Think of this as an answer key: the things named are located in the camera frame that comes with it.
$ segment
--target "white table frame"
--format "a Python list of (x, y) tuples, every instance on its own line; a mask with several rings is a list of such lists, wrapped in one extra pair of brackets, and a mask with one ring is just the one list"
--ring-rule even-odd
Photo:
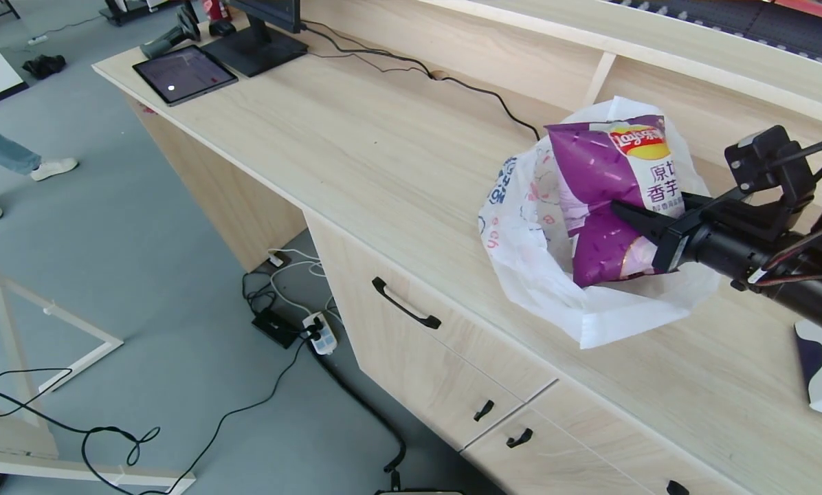
[[(105, 358), (123, 344), (118, 338), (85, 322), (75, 314), (69, 313), (53, 301), (41, 297), (0, 273), (0, 332), (8, 358), (8, 366), (13, 370), (28, 369), (27, 358), (21, 341), (19, 341), (11, 306), (6, 292), (13, 292), (33, 304), (43, 308), (45, 314), (56, 316), (88, 334), (103, 341), (99, 347), (86, 354), (80, 360), (70, 364), (72, 373), (65, 372), (53, 376), (38, 388), (41, 392), (53, 392), (59, 386), (66, 385), (69, 379), (88, 369), (91, 364)], [(28, 373), (15, 375), (17, 395), (15, 399), (27, 402), (35, 397), (35, 388)], [(35, 410), (41, 410), (38, 400), (31, 402)], [(145, 470), (140, 467), (103, 467), (94, 466), (97, 471), (113, 485), (173, 486), (181, 473), (166, 470)], [(49, 477), (50, 479), (73, 479), (99, 481), (84, 463), (60, 461), (53, 435), (47, 429), (47, 423), (40, 417), (25, 411), (23, 417), (0, 417), (0, 473), (18, 476)], [(185, 476), (172, 491), (171, 495), (181, 495), (192, 483), (192, 474)]]

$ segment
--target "red can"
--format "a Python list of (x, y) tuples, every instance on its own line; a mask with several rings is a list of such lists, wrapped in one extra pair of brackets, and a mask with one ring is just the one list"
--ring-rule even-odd
[(231, 20), (231, 12), (228, 12), (228, 9), (219, 0), (203, 0), (203, 9), (206, 10), (206, 15), (210, 20)]

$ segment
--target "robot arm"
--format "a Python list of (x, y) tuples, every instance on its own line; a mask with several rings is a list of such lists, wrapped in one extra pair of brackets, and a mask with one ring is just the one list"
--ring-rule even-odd
[[(656, 270), (704, 263), (738, 291), (771, 298), (822, 327), (822, 215), (807, 235), (791, 230), (822, 179), (822, 168), (811, 172), (806, 159), (819, 151), (822, 143), (803, 150), (773, 126), (726, 149), (737, 188), (721, 197), (684, 193), (687, 212), (678, 219), (622, 201), (613, 201), (612, 211), (656, 244)], [(745, 201), (776, 187), (783, 192), (778, 201)]]

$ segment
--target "white plastic bag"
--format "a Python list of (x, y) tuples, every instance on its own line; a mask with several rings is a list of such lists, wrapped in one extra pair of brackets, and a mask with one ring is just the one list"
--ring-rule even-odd
[[(616, 97), (569, 116), (566, 122), (609, 122), (660, 115), (650, 104)], [(708, 195), (693, 167), (689, 147), (665, 118), (666, 135), (680, 187)], [(558, 203), (552, 144), (533, 149), (502, 167), (479, 213), (481, 241), (509, 300), (572, 336), (582, 349), (609, 344), (687, 317), (716, 291), (719, 275), (687, 263), (680, 272), (642, 276), (581, 289), (571, 275), (571, 245)]]

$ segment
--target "drawer handle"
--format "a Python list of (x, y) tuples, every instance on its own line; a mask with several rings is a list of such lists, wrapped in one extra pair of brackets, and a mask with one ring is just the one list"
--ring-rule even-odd
[(508, 439), (508, 441), (506, 441), (506, 445), (508, 445), (509, 448), (515, 448), (518, 445), (529, 442), (531, 438), (533, 438), (533, 430), (527, 428), (523, 433), (521, 433), (521, 436), (518, 437), (518, 439)]
[(487, 401), (485, 402), (484, 407), (475, 413), (475, 416), (473, 416), (472, 419), (475, 420), (475, 423), (478, 423), (483, 417), (487, 416), (487, 413), (490, 413), (491, 410), (493, 410), (493, 401)]
[(393, 306), (398, 307), (399, 309), (401, 309), (402, 313), (407, 314), (408, 316), (414, 318), (414, 320), (416, 320), (418, 323), (420, 323), (424, 327), (429, 327), (431, 329), (437, 329), (439, 326), (442, 326), (442, 320), (439, 320), (438, 318), (436, 318), (432, 314), (430, 314), (430, 316), (427, 316), (426, 318), (421, 318), (420, 316), (417, 316), (416, 314), (411, 313), (410, 311), (408, 311), (407, 308), (405, 308), (404, 306), (399, 304), (399, 302), (396, 301), (394, 298), (391, 298), (386, 293), (386, 282), (384, 282), (384, 280), (382, 278), (380, 278), (379, 276), (376, 276), (374, 278), (374, 280), (371, 281), (371, 285), (374, 285), (374, 288), (377, 290), (377, 292), (379, 292), (380, 295), (384, 296), (384, 298), (386, 300), (392, 302)]
[(687, 487), (675, 482), (674, 480), (671, 480), (671, 482), (668, 483), (667, 492), (668, 495), (689, 495), (689, 490)]

